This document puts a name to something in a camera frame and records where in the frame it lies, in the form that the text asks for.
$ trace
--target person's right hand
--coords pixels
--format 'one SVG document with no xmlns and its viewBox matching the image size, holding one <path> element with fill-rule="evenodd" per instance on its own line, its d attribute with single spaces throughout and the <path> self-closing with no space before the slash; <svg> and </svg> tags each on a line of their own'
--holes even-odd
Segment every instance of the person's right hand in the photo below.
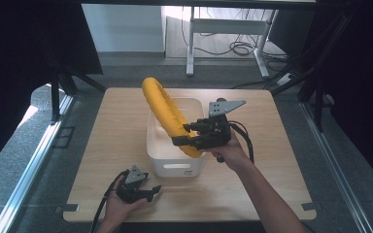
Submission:
<svg viewBox="0 0 373 233">
<path fill-rule="evenodd" d="M 236 171 L 245 163 L 251 162 L 242 149 L 233 129 L 231 129 L 231 140 L 226 145 L 202 151 L 211 152 L 214 157 L 223 157 L 226 165 L 233 171 Z"/>
</svg>

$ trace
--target black fabric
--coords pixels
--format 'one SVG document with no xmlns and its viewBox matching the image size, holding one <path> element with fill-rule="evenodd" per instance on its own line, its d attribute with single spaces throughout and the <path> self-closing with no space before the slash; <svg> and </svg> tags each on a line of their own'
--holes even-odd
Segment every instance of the black fabric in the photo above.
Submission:
<svg viewBox="0 0 373 233">
<path fill-rule="evenodd" d="M 61 65 L 102 73 L 80 4 L 0 1 L 0 150 L 29 107 L 33 90 L 51 81 L 47 48 Z"/>
<path fill-rule="evenodd" d="M 328 58 L 331 112 L 373 167 L 373 1 L 364 1 Z"/>
</svg>

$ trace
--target wooden floor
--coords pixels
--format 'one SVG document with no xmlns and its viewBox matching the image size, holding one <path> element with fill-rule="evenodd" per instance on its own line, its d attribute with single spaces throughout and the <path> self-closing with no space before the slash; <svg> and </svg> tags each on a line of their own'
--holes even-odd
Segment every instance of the wooden floor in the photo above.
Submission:
<svg viewBox="0 0 373 233">
<path fill-rule="evenodd" d="M 189 42 L 190 7 L 165 7 L 166 14 L 166 57 L 187 57 L 187 44 Z M 195 18 L 221 18 L 221 19 L 248 19 L 267 20 L 270 10 L 262 9 L 231 9 L 231 8 L 195 8 Z M 195 33 L 193 44 L 195 46 L 194 57 L 205 58 L 254 58 L 252 47 L 256 47 L 261 36 L 258 35 L 234 35 L 234 34 L 209 34 Z M 231 43 L 242 42 L 249 45 L 227 52 Z M 264 51 L 271 53 L 283 53 L 270 42 L 265 45 Z"/>
</svg>

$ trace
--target yellow object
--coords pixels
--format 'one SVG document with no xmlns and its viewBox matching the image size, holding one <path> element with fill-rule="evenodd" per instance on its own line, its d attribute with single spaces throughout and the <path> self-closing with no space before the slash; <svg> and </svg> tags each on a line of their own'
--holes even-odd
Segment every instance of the yellow object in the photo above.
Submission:
<svg viewBox="0 0 373 233">
<path fill-rule="evenodd" d="M 165 129 L 169 137 L 186 136 L 195 137 L 195 133 L 188 133 L 183 124 L 188 124 L 187 119 L 178 109 L 177 105 L 155 78 L 146 78 L 142 82 L 142 90 L 156 119 Z M 198 158 L 202 152 L 191 146 L 180 146 L 188 156 Z"/>
</svg>

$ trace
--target person's left hand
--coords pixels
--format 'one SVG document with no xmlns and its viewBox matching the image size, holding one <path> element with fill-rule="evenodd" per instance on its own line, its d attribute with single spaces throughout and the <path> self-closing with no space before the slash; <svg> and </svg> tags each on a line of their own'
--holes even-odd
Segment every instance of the person's left hand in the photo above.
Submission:
<svg viewBox="0 0 373 233">
<path fill-rule="evenodd" d="M 114 184 L 111 190 L 105 210 L 105 217 L 102 220 L 98 233 L 114 232 L 114 230 L 123 223 L 126 218 L 136 209 L 147 203 L 147 198 L 140 199 L 132 204 L 127 204 L 120 200 L 116 194 L 116 190 L 120 182 L 123 181 L 124 176 L 121 176 Z"/>
</svg>

